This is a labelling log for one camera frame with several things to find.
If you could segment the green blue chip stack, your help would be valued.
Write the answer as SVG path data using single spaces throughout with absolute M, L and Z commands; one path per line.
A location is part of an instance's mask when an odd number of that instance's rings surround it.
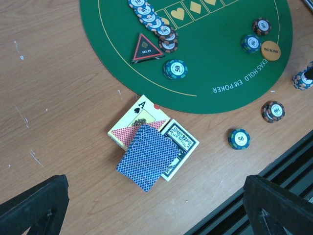
M 234 129 L 228 135 L 228 143 L 235 150 L 247 149 L 250 145 L 250 135 L 244 129 Z

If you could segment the blue backed card deck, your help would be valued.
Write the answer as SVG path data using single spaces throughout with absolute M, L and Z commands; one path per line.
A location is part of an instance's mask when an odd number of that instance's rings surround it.
M 116 171 L 148 192 L 178 154 L 177 145 L 156 128 L 141 125 Z

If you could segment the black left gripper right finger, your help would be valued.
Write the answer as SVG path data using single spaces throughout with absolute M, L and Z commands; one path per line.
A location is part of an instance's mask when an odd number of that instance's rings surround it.
M 256 235 L 311 235 L 313 204 L 259 176 L 247 176 L 243 204 Z

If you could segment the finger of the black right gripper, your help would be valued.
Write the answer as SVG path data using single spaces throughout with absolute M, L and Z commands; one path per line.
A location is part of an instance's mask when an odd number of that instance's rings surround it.
M 308 80 L 313 80 L 313 61 L 311 61 L 307 66 L 307 69 L 304 72 L 304 76 Z

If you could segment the orange black chip stack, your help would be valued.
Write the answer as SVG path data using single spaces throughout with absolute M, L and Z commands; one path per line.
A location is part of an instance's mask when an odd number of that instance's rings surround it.
M 278 101 L 267 102 L 261 109 L 261 115 L 268 123 L 280 121 L 285 114 L 285 107 Z

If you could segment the purple white chip stack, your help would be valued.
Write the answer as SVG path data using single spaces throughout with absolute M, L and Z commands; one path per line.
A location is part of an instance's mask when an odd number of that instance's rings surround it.
M 293 86 L 301 91 L 308 90 L 313 86 L 313 80 L 307 79 L 304 71 L 300 71 L 297 75 L 295 75 L 292 79 Z

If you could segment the spread row of chips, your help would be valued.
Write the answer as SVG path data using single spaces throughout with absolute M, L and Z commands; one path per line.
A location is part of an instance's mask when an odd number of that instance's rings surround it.
M 128 5 L 139 21 L 158 37 L 158 45 L 163 52 L 173 53 L 178 49 L 178 33 L 157 14 L 147 0 L 129 0 Z

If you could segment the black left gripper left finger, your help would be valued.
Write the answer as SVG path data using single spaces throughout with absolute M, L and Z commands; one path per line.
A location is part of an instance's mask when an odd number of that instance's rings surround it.
M 2 235 L 58 235 L 69 203 L 66 175 L 55 175 L 0 205 Z

